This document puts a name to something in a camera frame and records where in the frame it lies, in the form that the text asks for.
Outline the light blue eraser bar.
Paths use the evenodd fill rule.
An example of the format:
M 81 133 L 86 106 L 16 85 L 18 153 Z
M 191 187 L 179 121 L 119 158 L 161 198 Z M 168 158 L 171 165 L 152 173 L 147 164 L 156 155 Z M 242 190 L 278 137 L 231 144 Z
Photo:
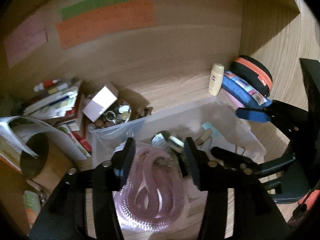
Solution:
M 207 130 L 210 130 L 212 133 L 211 133 L 211 137 L 220 137 L 221 136 L 221 133 L 210 123 L 210 122 L 205 122 L 203 125 L 202 125 L 202 128 L 207 131 Z

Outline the white sock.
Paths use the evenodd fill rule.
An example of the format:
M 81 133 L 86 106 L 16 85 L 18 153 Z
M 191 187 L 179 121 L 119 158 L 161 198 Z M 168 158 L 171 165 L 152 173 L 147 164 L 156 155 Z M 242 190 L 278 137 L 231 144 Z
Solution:
M 219 147 L 219 148 L 223 148 L 224 150 L 228 150 L 231 152 L 234 152 L 235 150 L 235 146 L 234 144 L 228 142 L 222 135 L 220 137 L 210 137 L 208 140 L 206 140 L 202 146 L 200 147 L 200 150 L 204 151 L 208 158 L 212 161 L 216 161 L 218 164 L 220 165 L 224 165 L 223 161 L 220 159 L 217 159 L 215 157 L 213 157 L 210 153 L 210 150 L 213 147 Z

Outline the dark green small bottle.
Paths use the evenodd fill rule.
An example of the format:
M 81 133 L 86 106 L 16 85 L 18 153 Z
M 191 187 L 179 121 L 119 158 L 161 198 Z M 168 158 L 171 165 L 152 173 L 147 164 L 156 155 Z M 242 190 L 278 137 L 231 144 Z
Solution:
M 184 150 L 184 143 L 178 137 L 175 137 L 166 130 L 157 132 L 151 138 L 151 144 L 153 146 L 162 148 L 169 154 L 182 153 Z

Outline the clear plastic storage bin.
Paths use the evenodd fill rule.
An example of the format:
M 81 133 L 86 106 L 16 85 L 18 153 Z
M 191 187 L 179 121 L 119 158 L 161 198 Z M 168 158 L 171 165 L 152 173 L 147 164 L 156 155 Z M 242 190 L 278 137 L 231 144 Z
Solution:
M 245 147 L 244 156 L 256 163 L 263 161 L 266 150 L 250 127 L 235 115 L 229 104 L 218 97 L 212 97 L 162 110 L 125 124 L 92 131 L 92 165 L 96 167 L 111 159 L 116 147 L 128 137 L 150 144 L 157 132 L 166 130 L 181 140 L 187 137 L 196 140 L 204 132 L 202 125 L 205 122 L 210 122 L 228 142 Z

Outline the blue pencil pouch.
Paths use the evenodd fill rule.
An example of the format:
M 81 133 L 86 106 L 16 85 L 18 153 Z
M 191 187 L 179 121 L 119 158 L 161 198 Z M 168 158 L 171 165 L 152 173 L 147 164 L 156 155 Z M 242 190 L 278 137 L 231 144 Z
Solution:
M 247 81 L 238 77 L 231 71 L 224 73 L 222 88 L 246 108 L 262 109 L 272 103 L 271 100 L 263 96 Z

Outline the brown mug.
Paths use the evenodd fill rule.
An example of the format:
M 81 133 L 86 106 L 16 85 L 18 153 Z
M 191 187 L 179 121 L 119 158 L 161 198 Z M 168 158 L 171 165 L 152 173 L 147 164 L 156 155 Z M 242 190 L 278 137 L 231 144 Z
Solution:
M 44 133 L 33 135 L 27 146 L 38 157 L 22 152 L 20 168 L 25 178 L 30 179 L 50 192 L 59 184 L 63 176 L 74 167 L 70 159 L 65 156 Z

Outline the black orange round case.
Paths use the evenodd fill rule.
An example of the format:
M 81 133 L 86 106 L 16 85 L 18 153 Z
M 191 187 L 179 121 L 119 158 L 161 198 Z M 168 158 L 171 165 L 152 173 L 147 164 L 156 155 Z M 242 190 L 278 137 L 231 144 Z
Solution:
M 230 64 L 230 71 L 247 81 L 264 97 L 269 97 L 273 86 L 270 71 L 256 59 L 239 55 Z

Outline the cream lotion bottle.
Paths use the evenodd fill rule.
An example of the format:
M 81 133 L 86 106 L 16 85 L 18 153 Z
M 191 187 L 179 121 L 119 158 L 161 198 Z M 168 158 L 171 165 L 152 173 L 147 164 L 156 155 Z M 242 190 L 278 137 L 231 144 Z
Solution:
M 219 63 L 214 63 L 212 66 L 210 78 L 209 78 L 209 93 L 212 96 L 217 96 L 223 81 L 224 66 Z

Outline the open white paper booklet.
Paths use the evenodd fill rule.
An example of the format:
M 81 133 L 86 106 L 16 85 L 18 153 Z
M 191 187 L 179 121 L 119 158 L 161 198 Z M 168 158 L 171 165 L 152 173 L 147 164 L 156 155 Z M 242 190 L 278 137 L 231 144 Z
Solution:
M 50 126 L 42 120 L 30 116 L 10 116 L 1 118 L 1 136 L 18 153 L 23 151 L 37 158 L 39 155 L 27 146 L 36 134 L 44 134 L 53 144 L 74 162 L 86 160 L 90 155 L 67 133 Z

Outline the stack of books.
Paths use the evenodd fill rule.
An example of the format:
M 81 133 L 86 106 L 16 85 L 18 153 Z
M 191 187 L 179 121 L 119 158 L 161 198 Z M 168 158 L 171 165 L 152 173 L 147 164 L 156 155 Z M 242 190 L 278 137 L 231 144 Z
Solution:
M 60 80 L 56 85 L 38 92 L 36 101 L 24 110 L 24 115 L 40 119 L 65 132 L 91 156 L 85 140 L 85 96 L 81 91 L 82 80 Z

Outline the bowl of trinkets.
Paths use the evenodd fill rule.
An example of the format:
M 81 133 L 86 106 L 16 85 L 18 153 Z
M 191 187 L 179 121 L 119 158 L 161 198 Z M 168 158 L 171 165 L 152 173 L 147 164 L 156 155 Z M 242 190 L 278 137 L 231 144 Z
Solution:
M 85 127 L 88 131 L 108 128 L 115 125 L 127 123 L 152 114 L 153 107 L 140 107 L 132 109 L 130 104 L 118 99 L 95 122 L 86 121 Z

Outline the white orange glue stick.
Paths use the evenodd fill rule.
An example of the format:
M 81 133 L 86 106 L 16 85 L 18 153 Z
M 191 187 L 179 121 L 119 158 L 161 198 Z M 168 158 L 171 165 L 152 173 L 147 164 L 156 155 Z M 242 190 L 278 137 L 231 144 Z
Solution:
M 58 82 L 60 82 L 59 79 L 55 79 L 55 80 L 46 80 L 43 81 L 42 83 L 39 83 L 38 85 L 36 85 L 33 90 L 34 92 L 40 92 L 42 90 L 48 89 L 50 87 L 53 87 L 54 85 L 56 85 Z

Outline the orange sticky note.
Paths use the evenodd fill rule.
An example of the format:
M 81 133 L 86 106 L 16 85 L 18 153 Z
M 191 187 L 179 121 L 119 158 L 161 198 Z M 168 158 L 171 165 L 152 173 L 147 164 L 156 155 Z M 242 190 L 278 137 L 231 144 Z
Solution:
M 133 0 L 100 7 L 56 25 L 60 46 L 68 49 L 131 29 L 149 28 L 155 23 L 152 0 Z

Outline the pink sticky note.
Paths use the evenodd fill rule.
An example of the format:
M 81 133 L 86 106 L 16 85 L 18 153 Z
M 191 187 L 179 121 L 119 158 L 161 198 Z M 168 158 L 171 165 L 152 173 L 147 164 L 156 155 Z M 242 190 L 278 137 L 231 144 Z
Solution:
M 36 12 L 4 39 L 8 67 L 12 68 L 18 64 L 47 41 L 41 14 Z

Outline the green sticky note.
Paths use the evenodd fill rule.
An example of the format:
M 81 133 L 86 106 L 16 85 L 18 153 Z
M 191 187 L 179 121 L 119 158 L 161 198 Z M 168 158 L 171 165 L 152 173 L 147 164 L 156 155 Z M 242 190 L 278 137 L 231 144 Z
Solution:
M 98 9 L 100 7 L 105 7 L 105 6 L 114 5 L 118 3 L 124 3 L 128 1 L 131 1 L 131 0 L 84 0 L 79 3 L 62 8 L 60 12 L 61 12 L 62 20 L 65 21 L 69 18 L 73 18 L 75 16 L 83 14 L 84 12 L 88 12 L 91 10 Z

